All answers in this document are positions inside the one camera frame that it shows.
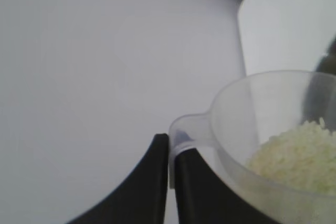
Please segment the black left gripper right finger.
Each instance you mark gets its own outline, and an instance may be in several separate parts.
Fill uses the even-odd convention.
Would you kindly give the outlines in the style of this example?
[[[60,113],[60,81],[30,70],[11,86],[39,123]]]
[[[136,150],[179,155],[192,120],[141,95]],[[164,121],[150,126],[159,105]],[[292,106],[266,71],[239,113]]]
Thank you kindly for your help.
[[[276,223],[229,189],[197,149],[179,154],[174,168],[179,223]]]

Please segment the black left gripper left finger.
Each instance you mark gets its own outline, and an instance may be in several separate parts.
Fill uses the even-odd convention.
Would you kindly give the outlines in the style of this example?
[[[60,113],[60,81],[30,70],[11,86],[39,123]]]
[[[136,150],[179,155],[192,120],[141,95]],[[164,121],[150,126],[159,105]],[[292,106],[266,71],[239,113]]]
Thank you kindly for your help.
[[[163,223],[168,182],[168,135],[154,136],[128,177],[71,223]]]

